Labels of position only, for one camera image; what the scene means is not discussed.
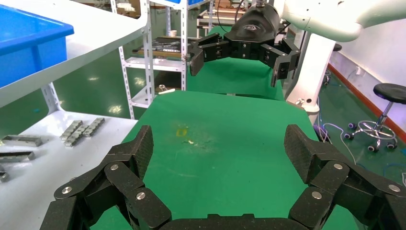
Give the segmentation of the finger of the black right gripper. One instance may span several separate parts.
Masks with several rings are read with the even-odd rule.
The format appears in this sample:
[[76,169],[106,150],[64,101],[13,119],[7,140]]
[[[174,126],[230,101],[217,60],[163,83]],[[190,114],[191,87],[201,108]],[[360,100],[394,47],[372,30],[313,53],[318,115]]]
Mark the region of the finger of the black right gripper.
[[260,46],[260,61],[272,69],[271,87],[275,87],[277,80],[286,79],[288,72],[297,68],[300,54],[293,39],[283,38],[274,46]]
[[190,74],[196,76],[205,62],[229,57],[229,41],[219,33],[208,35],[192,42],[189,56]]

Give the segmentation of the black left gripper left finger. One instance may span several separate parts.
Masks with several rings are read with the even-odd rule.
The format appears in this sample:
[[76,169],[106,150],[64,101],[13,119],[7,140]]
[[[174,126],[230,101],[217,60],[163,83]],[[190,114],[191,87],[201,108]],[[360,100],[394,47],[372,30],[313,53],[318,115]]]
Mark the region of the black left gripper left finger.
[[88,230],[116,207],[134,230],[158,230],[172,219],[169,208],[143,179],[153,154],[153,133],[113,146],[95,168],[63,184],[46,211],[43,230]]

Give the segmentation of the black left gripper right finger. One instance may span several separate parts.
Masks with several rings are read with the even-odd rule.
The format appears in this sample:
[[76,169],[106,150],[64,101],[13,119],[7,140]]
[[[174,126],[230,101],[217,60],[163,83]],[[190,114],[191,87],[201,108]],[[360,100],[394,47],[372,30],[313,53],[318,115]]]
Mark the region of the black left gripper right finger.
[[310,139],[296,124],[287,126],[284,148],[307,185],[289,219],[320,230],[341,206],[370,230],[405,229],[406,191],[400,185],[350,162],[333,145]]

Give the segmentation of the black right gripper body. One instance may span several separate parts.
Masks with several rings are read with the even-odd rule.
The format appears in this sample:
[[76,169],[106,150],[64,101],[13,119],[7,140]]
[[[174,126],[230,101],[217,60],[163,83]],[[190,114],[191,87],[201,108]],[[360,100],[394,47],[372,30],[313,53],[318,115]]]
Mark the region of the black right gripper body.
[[277,35],[280,17],[271,4],[251,7],[223,37],[228,42],[225,54],[230,58],[259,60],[261,46],[272,46]]

